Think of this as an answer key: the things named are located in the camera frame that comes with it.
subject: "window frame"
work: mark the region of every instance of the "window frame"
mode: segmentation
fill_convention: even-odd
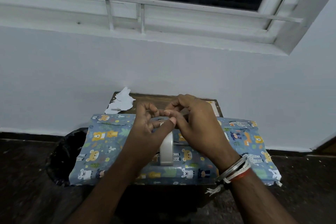
[[[326,3],[328,0],[323,0],[323,2],[322,0],[315,0],[319,1],[320,6],[314,9],[314,13],[312,13],[310,17],[301,9],[303,6],[302,2],[304,1],[306,2],[307,0],[282,0],[281,3],[279,2],[279,4],[277,4],[278,0],[273,0],[273,4],[270,5],[270,0],[263,0],[258,12],[158,0],[0,0],[0,4],[104,16],[110,15],[110,30],[114,29],[113,22],[117,22],[118,17],[123,17],[126,19],[134,19],[139,23],[141,22],[142,26],[140,30],[143,34],[146,33],[147,29],[160,32],[163,30],[165,33],[180,33],[191,36],[193,36],[195,32],[199,32],[199,34],[196,35],[197,37],[203,36],[207,38],[226,39],[228,41],[274,44],[286,53],[290,53],[295,47],[295,43],[301,39],[308,29],[307,25],[312,23],[314,16],[316,17],[318,12],[325,5],[322,5],[323,2]],[[261,28],[253,28],[246,25],[243,27],[226,25],[225,23],[220,26],[212,25],[207,22],[206,19],[201,23],[200,20],[197,20],[197,23],[192,21],[182,23],[174,19],[176,18],[174,14],[171,16],[165,15],[164,18],[155,18],[155,16],[149,13],[149,16],[146,17],[151,7],[157,7],[160,4],[165,5],[162,7],[159,6],[161,9],[166,11],[169,11],[169,9],[179,10],[180,14],[187,11],[186,14],[190,13],[195,15],[198,13],[199,15],[204,15],[204,18],[209,18],[207,14],[211,14],[211,17],[216,17],[218,16],[218,11],[220,11],[223,12],[223,14],[217,17],[218,20],[225,21],[225,19],[223,19],[225,16],[227,18],[239,17],[241,21],[247,20],[247,18],[259,20],[260,18],[258,18],[258,16],[262,16],[267,22],[263,22]],[[131,15],[125,16],[125,11],[129,11]],[[298,35],[292,35],[289,44],[284,40],[286,39],[285,28],[289,28],[290,30],[296,29],[296,31],[300,32]]]

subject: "floor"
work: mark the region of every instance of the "floor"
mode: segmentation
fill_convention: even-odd
[[[63,223],[90,192],[90,187],[63,188],[49,179],[45,159],[55,147],[51,142],[0,140],[0,223]],[[269,189],[299,223],[336,223],[336,158],[274,156],[273,161],[283,176],[283,186]],[[242,223],[229,191],[202,197],[192,206],[184,188],[170,196],[171,205],[181,209],[172,214],[160,209],[159,194],[144,199],[140,195],[148,188],[138,188],[128,189],[117,210],[120,218],[113,218],[111,223],[139,219],[146,223]]]

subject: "white wall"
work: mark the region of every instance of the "white wall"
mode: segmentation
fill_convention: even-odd
[[[289,57],[0,27],[2,131],[66,134],[116,90],[216,98],[255,120],[268,148],[311,148],[336,131],[336,0]]]

